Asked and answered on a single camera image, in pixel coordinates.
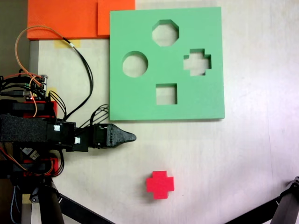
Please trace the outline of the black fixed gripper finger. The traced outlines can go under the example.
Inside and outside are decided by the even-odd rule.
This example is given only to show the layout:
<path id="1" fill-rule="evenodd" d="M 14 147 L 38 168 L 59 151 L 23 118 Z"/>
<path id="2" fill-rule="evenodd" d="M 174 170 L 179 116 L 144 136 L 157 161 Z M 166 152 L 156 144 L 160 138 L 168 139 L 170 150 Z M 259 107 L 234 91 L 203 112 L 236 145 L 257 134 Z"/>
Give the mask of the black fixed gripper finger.
<path id="1" fill-rule="evenodd" d="M 136 136 L 134 134 L 123 131 L 114 124 L 108 125 L 108 147 L 117 147 L 135 140 Z"/>

